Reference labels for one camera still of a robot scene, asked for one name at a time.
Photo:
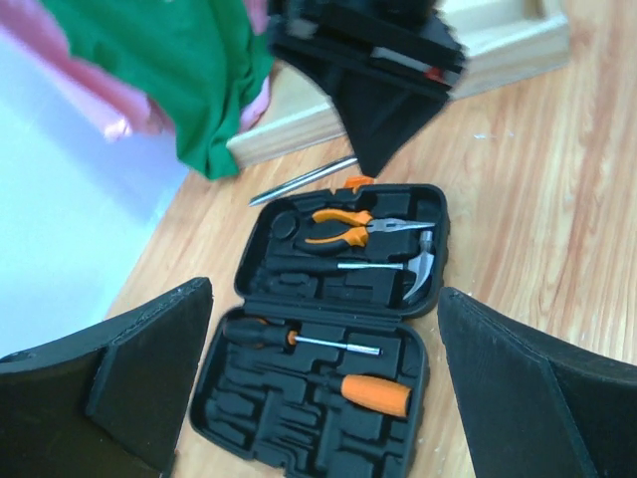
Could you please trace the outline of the black plastic tool case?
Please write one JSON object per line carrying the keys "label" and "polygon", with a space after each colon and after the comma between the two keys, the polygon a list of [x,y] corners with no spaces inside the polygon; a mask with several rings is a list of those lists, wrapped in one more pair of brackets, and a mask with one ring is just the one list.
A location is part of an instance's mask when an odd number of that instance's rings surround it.
{"label": "black plastic tool case", "polygon": [[[435,222],[432,228],[371,234],[367,245],[335,254],[299,248],[306,238],[331,237],[349,226],[316,224],[321,209],[368,210],[376,219]],[[414,454],[429,380],[426,348],[412,321],[432,311],[443,284],[450,223],[443,191],[432,184],[366,184],[277,199],[260,213],[235,277],[242,299],[226,312],[210,343],[189,412],[192,427],[210,442],[246,460],[282,469],[289,477],[404,477]],[[420,251],[422,232],[433,232],[432,272],[407,301],[412,273],[358,270],[335,275],[276,273],[272,256],[371,263],[405,263]],[[289,325],[302,336],[382,349],[379,357],[298,344],[291,350],[235,345],[226,323],[262,319]],[[367,374],[412,389],[408,416],[356,405],[304,378],[269,371]]]}

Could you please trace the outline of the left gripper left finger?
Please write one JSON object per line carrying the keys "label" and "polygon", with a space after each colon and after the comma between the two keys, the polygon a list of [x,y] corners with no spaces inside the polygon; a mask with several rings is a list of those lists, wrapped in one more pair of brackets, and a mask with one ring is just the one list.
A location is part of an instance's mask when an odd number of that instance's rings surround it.
{"label": "left gripper left finger", "polygon": [[3,357],[2,476],[170,476],[212,306],[198,277]]}

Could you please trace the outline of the orange-black pliers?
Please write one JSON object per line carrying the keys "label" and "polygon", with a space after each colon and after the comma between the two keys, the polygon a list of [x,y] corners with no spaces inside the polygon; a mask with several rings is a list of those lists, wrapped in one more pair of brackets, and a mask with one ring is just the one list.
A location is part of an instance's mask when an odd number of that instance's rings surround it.
{"label": "orange-black pliers", "polygon": [[314,223],[337,221],[349,226],[341,234],[323,237],[306,238],[299,243],[299,248],[310,254],[335,254],[349,247],[364,248],[371,234],[394,233],[406,230],[424,230],[432,228],[435,222],[404,220],[399,218],[374,218],[368,210],[346,211],[336,208],[325,208],[312,215]]}

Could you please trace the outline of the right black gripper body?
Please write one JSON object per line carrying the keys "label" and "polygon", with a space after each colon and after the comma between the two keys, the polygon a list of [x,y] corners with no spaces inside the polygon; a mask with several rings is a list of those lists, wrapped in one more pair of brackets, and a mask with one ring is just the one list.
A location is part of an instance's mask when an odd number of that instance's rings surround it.
{"label": "right black gripper body", "polygon": [[269,1],[268,46],[332,96],[354,73],[446,99],[467,58],[434,1]]}

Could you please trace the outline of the claw hammer black handle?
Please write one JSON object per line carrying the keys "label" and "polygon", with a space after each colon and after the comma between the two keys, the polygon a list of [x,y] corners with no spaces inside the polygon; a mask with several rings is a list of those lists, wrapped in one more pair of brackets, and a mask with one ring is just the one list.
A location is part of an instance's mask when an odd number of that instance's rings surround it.
{"label": "claw hammer black handle", "polygon": [[392,270],[412,273],[414,282],[410,289],[403,295],[407,301],[414,296],[429,278],[435,255],[431,252],[433,245],[433,232],[425,230],[419,238],[420,251],[417,255],[405,263],[371,263],[364,261],[341,261],[334,258],[319,259],[310,257],[286,257],[272,256],[265,259],[265,267],[276,273],[307,273],[320,275],[335,275],[340,272],[358,270]]}

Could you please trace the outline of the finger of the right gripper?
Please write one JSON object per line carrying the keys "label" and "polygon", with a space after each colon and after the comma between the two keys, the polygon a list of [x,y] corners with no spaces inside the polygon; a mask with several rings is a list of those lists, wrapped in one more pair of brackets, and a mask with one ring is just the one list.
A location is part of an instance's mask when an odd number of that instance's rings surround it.
{"label": "finger of the right gripper", "polygon": [[322,60],[295,67],[331,100],[362,174],[376,177],[394,154],[448,102],[445,89],[385,82]]}

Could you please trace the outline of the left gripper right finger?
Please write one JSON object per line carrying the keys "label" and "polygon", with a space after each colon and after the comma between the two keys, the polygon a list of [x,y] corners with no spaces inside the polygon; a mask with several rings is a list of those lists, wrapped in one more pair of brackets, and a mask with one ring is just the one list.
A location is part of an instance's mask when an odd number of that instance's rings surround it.
{"label": "left gripper right finger", "polygon": [[438,323],[478,477],[633,477],[636,367],[442,289]]}

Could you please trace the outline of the silver metal file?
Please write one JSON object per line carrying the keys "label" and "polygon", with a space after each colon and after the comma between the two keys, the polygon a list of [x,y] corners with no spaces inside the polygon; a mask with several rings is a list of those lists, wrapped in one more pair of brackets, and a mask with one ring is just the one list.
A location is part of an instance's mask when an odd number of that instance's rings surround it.
{"label": "silver metal file", "polygon": [[249,201],[249,206],[264,204],[353,165],[357,165],[357,157],[354,155],[344,156],[254,196]]}

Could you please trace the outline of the black-handled screwdriver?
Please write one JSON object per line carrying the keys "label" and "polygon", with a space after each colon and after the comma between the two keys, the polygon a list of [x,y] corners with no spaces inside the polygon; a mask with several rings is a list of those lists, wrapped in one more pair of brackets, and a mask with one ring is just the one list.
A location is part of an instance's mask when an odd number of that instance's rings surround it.
{"label": "black-handled screwdriver", "polygon": [[291,350],[298,344],[308,344],[373,357],[382,354],[381,348],[309,338],[302,336],[292,326],[272,325],[262,319],[230,321],[223,327],[223,335],[235,345],[251,348],[278,347]]}

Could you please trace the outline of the orange-handled screwdriver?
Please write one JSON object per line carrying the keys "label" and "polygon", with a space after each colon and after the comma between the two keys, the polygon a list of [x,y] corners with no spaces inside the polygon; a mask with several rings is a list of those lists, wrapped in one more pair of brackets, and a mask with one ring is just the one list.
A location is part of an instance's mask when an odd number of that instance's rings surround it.
{"label": "orange-handled screwdriver", "polygon": [[367,374],[301,372],[287,367],[256,365],[258,371],[277,372],[326,387],[366,409],[400,418],[408,416],[412,389],[400,382]]}

